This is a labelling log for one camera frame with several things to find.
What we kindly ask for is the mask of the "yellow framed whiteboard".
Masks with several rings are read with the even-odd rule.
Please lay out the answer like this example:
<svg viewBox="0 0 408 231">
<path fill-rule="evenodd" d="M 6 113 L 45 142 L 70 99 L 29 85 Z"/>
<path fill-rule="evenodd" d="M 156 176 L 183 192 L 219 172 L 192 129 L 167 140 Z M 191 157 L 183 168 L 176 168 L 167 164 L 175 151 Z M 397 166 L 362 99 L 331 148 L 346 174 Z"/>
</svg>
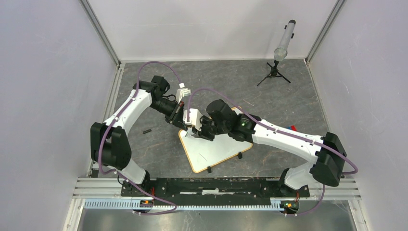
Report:
<svg viewBox="0 0 408 231">
<path fill-rule="evenodd" d="M 213 141 L 187 136 L 187 130 L 180 130 L 179 139 L 194 173 L 206 171 L 239 153 L 250 150 L 250 142 L 240 142 L 227 134 L 216 135 Z"/>
</svg>

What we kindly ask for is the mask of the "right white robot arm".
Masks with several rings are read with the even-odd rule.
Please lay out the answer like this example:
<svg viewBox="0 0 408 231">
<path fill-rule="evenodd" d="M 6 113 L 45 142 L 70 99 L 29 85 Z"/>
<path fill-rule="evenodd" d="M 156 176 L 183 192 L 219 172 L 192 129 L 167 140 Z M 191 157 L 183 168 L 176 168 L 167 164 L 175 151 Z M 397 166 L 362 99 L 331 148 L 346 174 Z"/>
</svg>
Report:
<svg viewBox="0 0 408 231">
<path fill-rule="evenodd" d="M 206 112 L 202 115 L 190 108 L 183 112 L 183 122 L 199 138 L 213 141 L 226 134 L 235 141 L 275 147 L 306 160 L 282 173 L 278 183 L 281 195 L 291 196 L 302 186 L 315 182 L 331 187 L 340 184 L 347 155 L 336 134 L 319 136 L 282 128 L 242 109 L 234 110 L 221 99 L 211 102 Z"/>
</svg>

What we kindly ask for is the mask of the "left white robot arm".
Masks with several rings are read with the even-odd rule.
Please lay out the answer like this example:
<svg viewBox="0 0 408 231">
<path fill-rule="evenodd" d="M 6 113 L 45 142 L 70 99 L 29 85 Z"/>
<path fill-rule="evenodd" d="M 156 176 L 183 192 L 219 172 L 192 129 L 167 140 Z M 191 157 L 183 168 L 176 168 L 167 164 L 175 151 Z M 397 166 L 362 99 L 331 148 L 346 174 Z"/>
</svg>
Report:
<svg viewBox="0 0 408 231">
<path fill-rule="evenodd" d="M 161 76 L 154 76 L 150 82 L 139 81 L 112 116 L 90 128 L 91 159 L 132 181 L 132 189 L 139 196 L 151 191 L 151 183 L 146 180 L 148 172 L 131 157 L 128 134 L 137 119 L 150 107 L 163 114 L 167 123 L 186 130 L 182 98 L 190 95 L 191 90 L 180 83 L 174 100 L 170 100 L 166 95 L 169 89 L 170 84 Z"/>
</svg>

